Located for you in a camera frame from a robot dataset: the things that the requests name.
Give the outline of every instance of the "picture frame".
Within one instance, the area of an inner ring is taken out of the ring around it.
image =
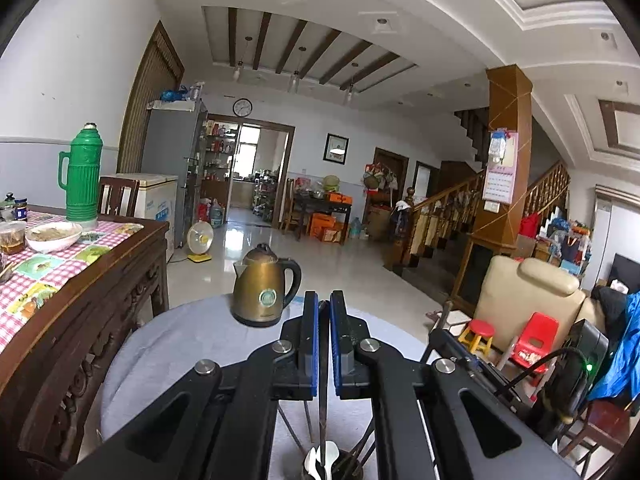
[[[335,162],[336,164],[344,164],[347,161],[347,149],[349,148],[349,139],[340,135],[326,134],[326,143],[324,144],[324,157],[322,160]]]

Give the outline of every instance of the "checkered tablecloth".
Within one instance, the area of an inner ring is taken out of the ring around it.
[[[61,221],[65,221],[62,216],[29,211],[27,228]],[[101,221],[97,228],[82,233],[80,239],[64,251],[40,254],[26,247],[9,256],[9,262],[18,266],[11,279],[0,285],[0,352],[68,280],[142,227]]]

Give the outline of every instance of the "green thermos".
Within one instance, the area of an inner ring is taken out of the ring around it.
[[[66,191],[66,219],[86,228],[97,225],[98,181],[102,139],[95,124],[87,123],[71,141],[69,152],[60,152],[58,185]],[[66,184],[62,183],[62,161],[68,158]]]

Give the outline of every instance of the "white spoon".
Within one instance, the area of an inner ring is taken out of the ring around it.
[[[316,460],[318,461],[320,460],[319,450],[320,447],[318,447],[318,451],[316,452]],[[336,446],[333,440],[327,440],[324,445],[324,477],[326,480],[331,480],[331,468],[339,456],[340,450],[338,450],[338,446]]]
[[[320,480],[318,470],[316,470],[316,448],[312,447],[305,458],[305,471],[309,473],[314,480]]]

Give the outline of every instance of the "sofa headrest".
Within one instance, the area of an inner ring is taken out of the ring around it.
[[[537,258],[527,258],[518,266],[521,277],[544,286],[558,296],[570,296],[580,286],[578,278],[566,270]]]

